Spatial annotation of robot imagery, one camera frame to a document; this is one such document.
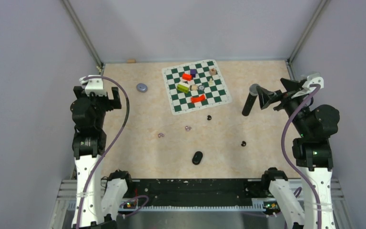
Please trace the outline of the lavender earbud charging case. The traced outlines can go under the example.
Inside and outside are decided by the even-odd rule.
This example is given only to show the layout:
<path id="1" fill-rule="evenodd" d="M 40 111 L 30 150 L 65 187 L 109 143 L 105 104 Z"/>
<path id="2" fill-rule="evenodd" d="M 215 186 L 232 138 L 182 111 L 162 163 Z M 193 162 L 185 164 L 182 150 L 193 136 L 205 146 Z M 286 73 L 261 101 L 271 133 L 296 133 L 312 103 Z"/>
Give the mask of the lavender earbud charging case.
<path id="1" fill-rule="evenodd" d="M 136 89 L 137 89 L 139 92 L 141 92 L 141 93 L 145 93 L 145 92 L 147 92 L 147 90 L 148 90 L 148 86 L 147 86 L 146 84 L 144 84 L 144 83 L 138 83 L 138 84 L 136 85 Z"/>

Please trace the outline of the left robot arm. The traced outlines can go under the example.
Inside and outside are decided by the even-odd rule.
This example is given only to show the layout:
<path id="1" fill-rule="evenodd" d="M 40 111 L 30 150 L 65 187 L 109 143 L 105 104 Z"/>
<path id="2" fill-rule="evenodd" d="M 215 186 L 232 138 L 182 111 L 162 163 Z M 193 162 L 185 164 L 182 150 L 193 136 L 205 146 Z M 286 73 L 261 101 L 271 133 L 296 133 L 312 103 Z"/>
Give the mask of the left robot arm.
<path id="1" fill-rule="evenodd" d="M 76 210 L 71 223 L 73 229 L 101 228 L 106 224 L 101 207 L 100 163 L 106 147 L 103 130 L 106 112 L 121 109 L 118 87 L 112 87 L 113 98 L 98 92 L 86 93 L 74 87 L 76 100 L 71 104 L 75 123 L 72 150 L 77 175 Z"/>

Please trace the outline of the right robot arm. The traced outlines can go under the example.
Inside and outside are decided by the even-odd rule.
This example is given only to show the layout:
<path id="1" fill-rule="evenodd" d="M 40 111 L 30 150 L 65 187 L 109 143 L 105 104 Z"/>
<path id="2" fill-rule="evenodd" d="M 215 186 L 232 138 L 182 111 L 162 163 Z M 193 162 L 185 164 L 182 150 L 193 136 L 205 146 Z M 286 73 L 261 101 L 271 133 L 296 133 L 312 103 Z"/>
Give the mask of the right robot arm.
<path id="1" fill-rule="evenodd" d="M 274 197 L 288 229 L 333 229 L 335 220 L 331 197 L 334 167 L 329 138 L 338 132 L 340 114 L 324 104 L 314 110 L 307 105 L 324 87 L 320 76 L 301 81 L 281 79 L 285 92 L 268 91 L 257 86 L 260 107 L 277 103 L 275 110 L 284 110 L 288 120 L 281 134 L 281 150 L 285 161 L 301 177 L 304 202 L 300 204 L 283 171 L 266 170 L 261 192 Z"/>

